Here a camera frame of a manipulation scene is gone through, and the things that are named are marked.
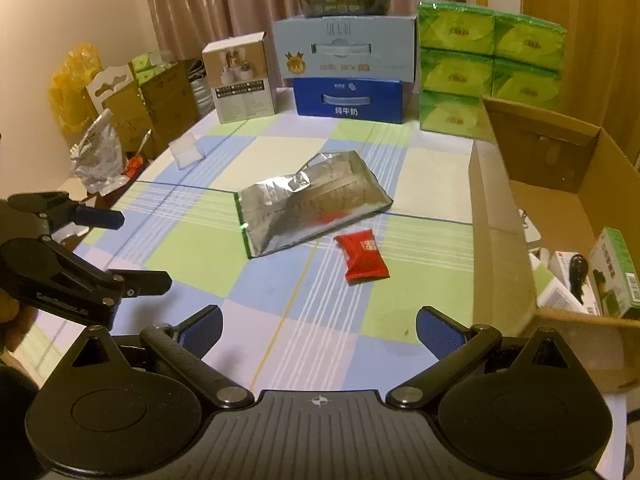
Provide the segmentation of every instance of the silver plastic bag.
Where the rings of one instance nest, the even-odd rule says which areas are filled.
[[[236,194],[250,258],[292,247],[392,203],[357,152],[319,153],[296,174]]]
[[[122,174],[126,161],[118,134],[111,126],[112,117],[113,113],[105,109],[70,150],[71,171],[90,194],[104,196],[129,181]]]

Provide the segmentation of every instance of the box handle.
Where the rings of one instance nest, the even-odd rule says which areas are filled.
[[[371,44],[336,45],[314,43],[311,45],[313,54],[329,54],[333,56],[348,56],[349,54],[371,54]]]
[[[371,97],[334,97],[322,94],[322,102],[334,106],[366,106],[371,104]]]

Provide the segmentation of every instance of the table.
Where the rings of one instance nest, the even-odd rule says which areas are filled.
[[[174,279],[163,297],[122,301],[114,334],[177,324],[218,304],[225,329],[204,361],[254,394],[373,388],[384,396],[436,361],[415,334],[420,306],[471,324],[472,141],[422,132],[417,121],[301,117],[290,91],[278,100],[273,117],[203,118],[191,133],[206,158],[181,171],[163,153],[118,202],[123,227],[94,229],[76,253],[100,268],[161,269]],[[373,229],[388,280],[349,286],[335,234],[263,258],[245,255],[232,192],[332,150],[359,152],[394,199],[388,212],[342,230]],[[45,378],[80,330],[43,313],[22,351]],[[616,444],[601,463],[610,480],[622,477],[624,399],[607,399],[617,421]]]

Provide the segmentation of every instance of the red candy wrapper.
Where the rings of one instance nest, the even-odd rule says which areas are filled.
[[[388,278],[389,270],[380,256],[371,229],[334,238],[344,251],[349,282],[367,278]]]

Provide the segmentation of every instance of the screw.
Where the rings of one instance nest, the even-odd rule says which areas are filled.
[[[422,398],[422,390],[415,386],[399,386],[391,392],[391,396],[401,404],[413,404]]]
[[[239,386],[226,386],[218,391],[216,395],[222,402],[227,404],[235,404],[236,402],[241,402],[248,397],[246,390]]]

